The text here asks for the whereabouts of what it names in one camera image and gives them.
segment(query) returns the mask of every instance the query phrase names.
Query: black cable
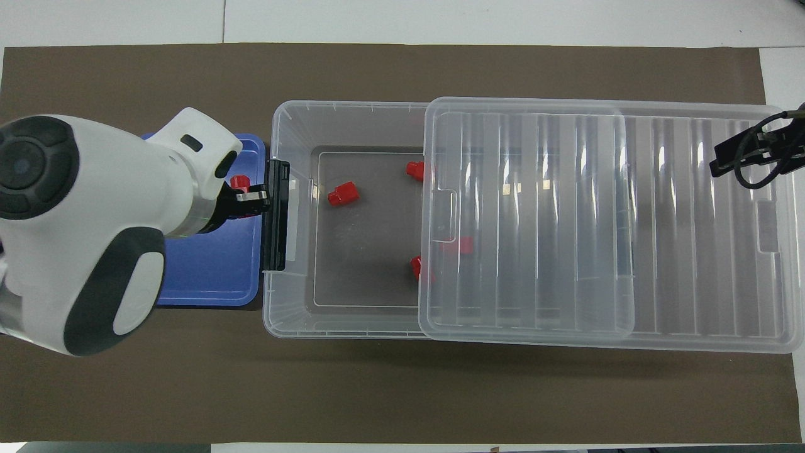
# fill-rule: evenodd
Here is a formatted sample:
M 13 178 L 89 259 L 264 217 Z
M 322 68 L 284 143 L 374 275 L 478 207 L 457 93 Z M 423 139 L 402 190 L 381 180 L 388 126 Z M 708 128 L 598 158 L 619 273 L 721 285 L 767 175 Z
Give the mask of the black cable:
M 768 175 L 761 179 L 758 182 L 749 182 L 744 177 L 744 173 L 741 171 L 741 161 L 744 158 L 744 154 L 746 153 L 746 146 L 749 144 L 749 139 L 754 140 L 754 147 L 755 149 L 760 147 L 760 143 L 758 142 L 758 132 L 762 132 L 763 127 L 766 124 L 771 123 L 777 119 L 785 119 L 785 118 L 802 118 L 805 114 L 805 102 L 799 106 L 798 110 L 785 110 L 778 114 L 773 114 L 768 118 L 763 119 L 758 124 L 752 126 L 749 131 L 744 135 L 744 138 L 738 144 L 738 148 L 735 150 L 735 160 L 733 161 L 733 170 L 735 171 L 735 179 L 738 180 L 738 184 L 746 187 L 747 189 L 760 189 L 768 185 L 775 177 L 777 177 L 780 172 L 786 167 L 788 161 L 791 160 L 791 157 L 794 155 L 794 151 L 796 151 L 796 144 L 802 139 L 803 135 L 805 135 L 805 129 L 799 132 L 797 138 L 792 141 L 792 145 L 788 148 L 788 151 L 778 160 L 777 165 L 771 169 Z
M 733 161 L 733 170 L 735 171 L 735 179 L 738 180 L 738 184 L 746 187 L 747 189 L 760 189 L 761 187 L 766 186 L 769 184 L 784 168 L 785 164 L 791 160 L 791 156 L 794 154 L 794 148 L 792 148 L 789 152 L 787 152 L 781 159 L 778 161 L 777 165 L 771 169 L 768 175 L 761 179 L 758 182 L 749 182 L 744 177 L 744 173 L 741 171 L 741 161 L 744 159 L 744 153 L 746 152 L 746 145 L 749 144 L 749 139 L 754 139 L 755 148 L 760 146 L 758 142 L 758 132 L 762 131 L 763 127 L 766 124 L 771 123 L 776 119 L 788 118 L 788 112 L 780 112 L 778 114 L 773 114 L 769 118 L 764 119 L 763 121 L 759 122 L 752 126 L 749 131 L 744 135 L 744 138 L 738 144 L 738 148 L 735 150 L 735 160 Z

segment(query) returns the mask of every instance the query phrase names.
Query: bin floor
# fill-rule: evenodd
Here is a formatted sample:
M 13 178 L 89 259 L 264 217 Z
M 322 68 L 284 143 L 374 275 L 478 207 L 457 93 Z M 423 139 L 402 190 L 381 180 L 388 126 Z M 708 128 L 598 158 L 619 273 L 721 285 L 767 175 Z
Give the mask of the bin floor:
M 405 173 L 421 148 L 319 147 L 314 247 L 315 307 L 416 307 L 410 261 L 422 244 L 422 183 Z M 352 181 L 360 199 L 330 206 L 327 194 Z

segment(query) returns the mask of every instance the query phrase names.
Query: transparent storage box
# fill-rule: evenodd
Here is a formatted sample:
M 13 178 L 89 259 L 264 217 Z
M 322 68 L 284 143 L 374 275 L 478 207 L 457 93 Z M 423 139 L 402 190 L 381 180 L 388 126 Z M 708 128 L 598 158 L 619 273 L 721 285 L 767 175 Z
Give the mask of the transparent storage box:
M 279 337 L 423 337 L 418 285 L 425 107 L 289 101 L 275 112 L 271 156 L 291 164 L 286 267 L 265 275 L 263 317 Z M 352 181 L 360 199 L 327 194 Z
M 287 268 L 266 273 L 272 333 L 799 345 L 791 177 L 751 191 L 708 167 L 715 144 L 778 109 L 492 98 L 425 107 L 279 107 L 271 152 L 292 179 Z M 417 186 L 404 165 L 421 152 Z M 746 173 L 755 181 L 768 170 Z M 319 203 L 346 181 L 359 202 Z M 420 252 L 417 297 L 408 261 Z

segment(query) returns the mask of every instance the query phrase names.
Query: white table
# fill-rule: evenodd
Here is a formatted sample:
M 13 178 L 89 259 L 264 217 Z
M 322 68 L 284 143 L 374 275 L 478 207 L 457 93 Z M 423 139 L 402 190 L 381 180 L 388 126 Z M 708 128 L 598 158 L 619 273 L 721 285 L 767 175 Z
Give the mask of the white table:
M 233 42 L 761 48 L 767 103 L 794 109 L 805 101 L 805 6 L 795 0 L 0 0 L 0 54 L 19 46 Z M 803 193 L 805 172 L 795 175 Z M 805 209 L 798 212 L 805 224 Z M 800 234 L 805 240 L 805 232 Z M 802 429 L 805 347 L 794 353 L 794 367 Z M 437 453 L 490 447 L 225 444 L 213 451 Z M 594 446 L 502 451 L 586 447 Z M 6 450 L 16 451 L 0 445 L 0 453 Z

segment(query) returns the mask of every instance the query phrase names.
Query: black latch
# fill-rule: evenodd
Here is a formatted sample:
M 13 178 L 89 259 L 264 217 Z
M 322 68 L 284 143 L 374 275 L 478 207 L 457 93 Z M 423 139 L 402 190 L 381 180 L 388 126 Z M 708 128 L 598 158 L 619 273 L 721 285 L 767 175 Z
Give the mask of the black latch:
M 786 110 L 771 115 L 758 124 L 715 146 L 716 159 L 710 162 L 710 173 L 719 177 L 735 170 L 738 182 L 747 189 L 760 189 L 777 175 L 793 172 L 805 165 L 805 104 L 799 110 Z M 763 127 L 776 119 L 791 118 L 788 126 L 764 132 Z M 777 162 L 771 172 L 758 182 L 744 178 L 741 168 Z
M 284 160 L 266 161 L 266 191 L 269 209 L 262 214 L 262 270 L 285 269 L 288 232 L 288 181 L 291 165 Z

